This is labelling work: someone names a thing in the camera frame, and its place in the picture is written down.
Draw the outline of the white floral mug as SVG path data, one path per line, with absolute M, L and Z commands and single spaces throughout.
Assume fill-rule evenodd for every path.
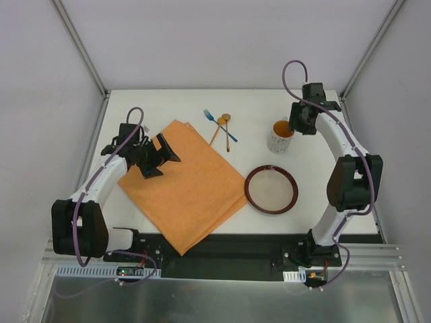
M 288 150 L 293 138 L 294 131 L 290 129 L 288 118 L 283 117 L 273 124 L 268 136 L 267 148 L 272 153 L 283 154 Z

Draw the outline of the orange cloth placemat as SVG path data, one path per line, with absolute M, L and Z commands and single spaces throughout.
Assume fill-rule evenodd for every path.
M 245 179 L 190 123 L 174 120 L 162 134 L 180 161 L 151 179 L 133 166 L 119 186 L 183 256 L 248 203 Z

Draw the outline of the gold spoon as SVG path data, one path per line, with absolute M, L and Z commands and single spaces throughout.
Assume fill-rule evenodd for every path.
M 217 137 L 217 135 L 218 135 L 218 133 L 222 127 L 222 125 L 226 123 L 226 120 L 223 117 L 219 117 L 217 119 L 216 123 L 217 123 L 217 129 L 215 130 L 215 133 L 213 134 L 211 141 L 209 142 L 209 145 L 213 144 L 214 140 L 216 139 L 216 137 Z
M 222 115 L 222 118 L 225 120 L 225 125 L 226 125 L 226 151 L 230 152 L 230 134 L 228 130 L 228 122 L 231 119 L 231 116 L 225 113 Z

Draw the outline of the red rimmed plate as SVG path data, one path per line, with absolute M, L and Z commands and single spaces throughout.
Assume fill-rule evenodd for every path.
M 275 165 L 259 166 L 245 179 L 245 195 L 258 211 L 281 215 L 292 209 L 298 200 L 298 185 L 285 169 Z

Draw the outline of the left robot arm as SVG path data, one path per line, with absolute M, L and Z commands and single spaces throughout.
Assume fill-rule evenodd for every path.
M 122 123 L 119 133 L 100 153 L 96 170 L 68 199 L 57 199 L 51 207 L 53 250 L 56 254 L 101 258 L 119 251 L 129 262 L 138 260 L 143 246 L 137 231 L 108 227 L 102 210 L 117 182 L 130 170 L 139 168 L 141 178 L 162 175 L 160 166 L 179 162 L 162 133 L 154 144 L 138 124 Z

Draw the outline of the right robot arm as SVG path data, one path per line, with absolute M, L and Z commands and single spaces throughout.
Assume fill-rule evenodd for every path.
M 304 242 L 289 252 L 293 263 L 310 268 L 339 252 L 341 232 L 354 216 L 372 212 L 378 196 L 383 159 L 371 155 L 348 129 L 339 104 L 326 99 L 322 83 L 306 83 L 302 97 L 292 104 L 290 130 L 303 135 L 320 133 L 335 167 L 327 183 L 328 206 Z

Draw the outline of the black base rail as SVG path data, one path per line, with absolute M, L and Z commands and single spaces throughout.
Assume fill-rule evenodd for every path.
M 145 254 L 145 268 L 163 278 L 281 281 L 300 267 L 340 267 L 337 246 L 316 247 L 306 234 L 211 234 L 180 255 L 160 234 L 138 234 L 124 254 L 105 254 L 105 262 L 135 264 Z

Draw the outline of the right aluminium frame post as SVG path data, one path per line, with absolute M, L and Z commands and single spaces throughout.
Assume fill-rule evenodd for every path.
M 374 33 L 374 36 L 372 37 L 370 43 L 366 47 L 366 50 L 362 54 L 358 64 L 350 75 L 346 85 L 340 92 L 341 101 L 345 101 L 346 98 L 349 96 L 350 92 L 353 90 L 361 74 L 363 74 L 365 68 L 367 67 L 367 64 L 370 62 L 371 58 L 377 51 L 380 43 L 383 41 L 384 37 L 386 36 L 395 18 L 398 16 L 405 3 L 406 0 L 396 0 L 393 1 L 393 3 L 391 4 L 388 12 L 385 14 L 382 22 Z

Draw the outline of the aluminium frame post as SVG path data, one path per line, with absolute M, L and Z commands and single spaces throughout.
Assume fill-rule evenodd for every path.
M 396 0 L 393 1 L 393 3 L 391 4 L 388 12 L 385 14 L 382 22 L 374 33 L 374 36 L 372 37 L 370 43 L 366 47 L 366 50 L 362 54 L 358 64 L 350 75 L 346 85 L 340 92 L 341 101 L 345 101 L 346 98 L 349 96 L 350 92 L 353 90 L 361 74 L 363 74 L 365 68 L 367 67 L 367 64 L 370 62 L 371 58 L 377 51 L 380 43 L 383 41 L 384 37 L 386 36 L 395 18 L 398 16 L 405 3 L 406 0 Z
M 84 64 L 84 67 L 86 68 L 92 81 L 94 82 L 94 85 L 98 89 L 98 92 L 103 98 L 106 98 L 108 95 L 108 90 L 106 89 L 92 59 L 90 58 L 90 55 L 88 54 L 86 47 L 74 23 L 72 22 L 70 15 L 68 14 L 64 3 L 61 0 L 50 0 L 50 3 L 53 6 L 53 9 L 55 10 L 56 14 L 58 15 L 66 33 L 69 35 L 75 49 L 77 50 Z

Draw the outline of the left aluminium frame post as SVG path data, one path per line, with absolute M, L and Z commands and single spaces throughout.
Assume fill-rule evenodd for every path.
M 84 64 L 84 67 L 86 68 L 92 81 L 94 82 L 94 85 L 98 89 L 98 92 L 103 98 L 106 98 L 108 95 L 108 90 L 106 89 L 92 59 L 90 58 L 90 55 L 88 54 L 86 47 L 74 23 L 72 22 L 70 15 L 68 14 L 64 3 L 61 0 L 50 0 L 50 3 L 53 6 L 53 9 L 55 10 L 56 14 L 58 15 L 66 33 L 69 35 L 75 49 L 77 50 Z

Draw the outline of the aluminium front rail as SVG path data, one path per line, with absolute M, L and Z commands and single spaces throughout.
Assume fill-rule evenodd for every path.
M 350 251 L 350 261 L 347 270 L 351 271 L 406 271 L 401 249 L 394 244 L 349 244 L 342 246 Z M 80 268 L 74 256 L 55 254 L 51 243 L 45 249 L 42 264 L 76 265 Z

